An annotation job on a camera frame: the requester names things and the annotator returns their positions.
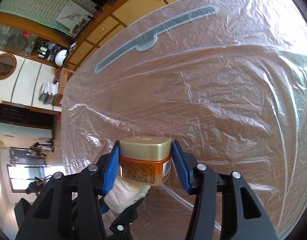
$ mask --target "transparent plastic wrap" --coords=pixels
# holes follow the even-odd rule
[[[108,41],[65,89],[67,172],[133,135],[177,139],[216,172],[239,171],[285,236],[307,206],[307,26],[295,5],[180,0]],[[184,239],[193,203],[173,167],[138,208],[134,239]]]

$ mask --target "orange jar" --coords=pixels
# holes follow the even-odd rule
[[[171,171],[171,138],[135,136],[121,140],[120,174],[123,179],[157,186]]]

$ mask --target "white brick wallpaper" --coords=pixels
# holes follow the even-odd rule
[[[43,21],[68,30],[55,19],[69,0],[3,0],[0,12],[16,14],[34,21]],[[94,14],[96,6],[90,0],[72,0],[88,12]]]

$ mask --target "barcode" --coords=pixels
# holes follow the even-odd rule
[[[163,164],[162,176],[163,177],[166,176],[169,173],[170,169],[171,169],[171,158],[166,163]]]

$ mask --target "jar lid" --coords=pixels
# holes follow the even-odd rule
[[[161,161],[171,152],[171,138],[133,136],[120,140],[120,155],[143,161]]]

